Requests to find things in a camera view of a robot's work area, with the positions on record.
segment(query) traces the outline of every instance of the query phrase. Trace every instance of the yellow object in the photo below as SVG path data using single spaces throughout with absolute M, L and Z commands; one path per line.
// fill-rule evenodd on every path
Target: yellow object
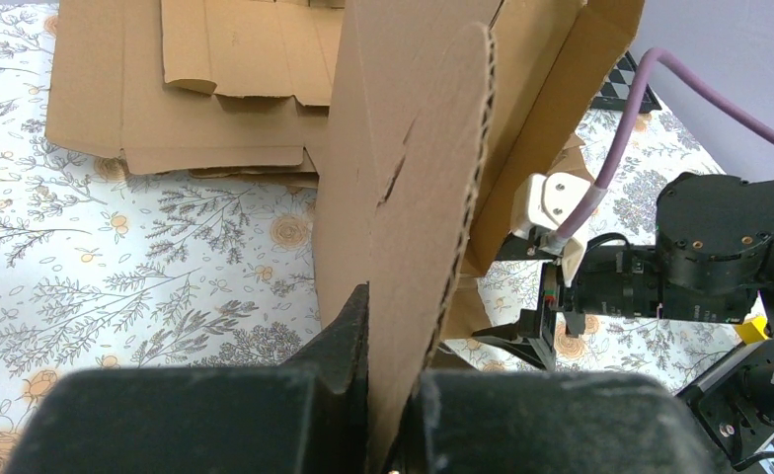
M 744 324 L 739 324 L 735 327 L 735 331 L 745 344 L 753 344 L 770 339 L 765 335 L 767 325 L 768 319 L 759 315 Z

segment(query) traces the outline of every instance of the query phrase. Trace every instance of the black and white checkered pattern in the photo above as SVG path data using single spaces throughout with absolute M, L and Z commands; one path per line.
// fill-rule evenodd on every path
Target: black and white checkered pattern
M 620 58 L 614 69 L 608 74 L 602 89 L 593 98 L 590 104 L 592 109 L 605 109 L 609 111 L 622 111 L 625 108 L 625 102 L 628 100 L 628 93 L 631 89 L 631 81 L 634 80 L 634 73 L 637 70 L 637 64 L 631 57 L 631 54 L 625 53 Z M 649 87 L 646 88 L 646 94 L 643 96 L 643 103 L 640 106 L 640 113 L 647 114 L 651 111 L 661 109 L 658 99 Z

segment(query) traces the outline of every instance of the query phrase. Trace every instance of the chessboard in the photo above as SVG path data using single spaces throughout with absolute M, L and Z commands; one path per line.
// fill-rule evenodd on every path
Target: chessboard
M 593 98 L 590 103 L 592 109 L 604 109 L 607 111 L 622 111 L 625 109 L 625 103 L 628 99 L 628 93 L 631 89 L 631 81 L 637 71 L 637 63 L 631 54 L 626 52 L 620 58 L 617 65 L 605 78 L 602 89 Z M 649 86 L 646 86 L 646 93 L 643 95 L 643 103 L 640 104 L 640 113 L 648 114 L 651 111 L 662 110 L 658 98 Z

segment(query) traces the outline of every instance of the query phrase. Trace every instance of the wall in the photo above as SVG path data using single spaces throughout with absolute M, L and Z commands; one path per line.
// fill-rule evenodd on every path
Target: wall
M 725 97 L 774 127 L 774 0 L 646 0 L 632 53 L 671 50 Z M 729 174 L 774 180 L 774 147 L 662 66 L 652 88 Z

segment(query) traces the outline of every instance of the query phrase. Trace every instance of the floral tablecloth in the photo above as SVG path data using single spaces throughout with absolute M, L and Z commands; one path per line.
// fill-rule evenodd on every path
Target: floral tablecloth
M 118 160 L 46 141 L 55 14 L 52 5 L 0 6 L 0 468 L 66 373 L 276 364 L 320 330 L 314 192 L 185 173 L 135 177 Z M 591 171 L 617 120 L 592 111 L 581 123 Z M 591 233 L 653 241 L 655 196 L 686 170 L 721 172 L 672 113 L 641 117 Z M 534 306 L 538 270 L 498 264 L 483 279 L 497 323 Z M 672 390 L 736 341 L 713 325 L 587 323 L 581 339 L 557 330 L 561 369 L 642 372 Z M 527 368 L 473 341 L 449 344 L 484 370 Z

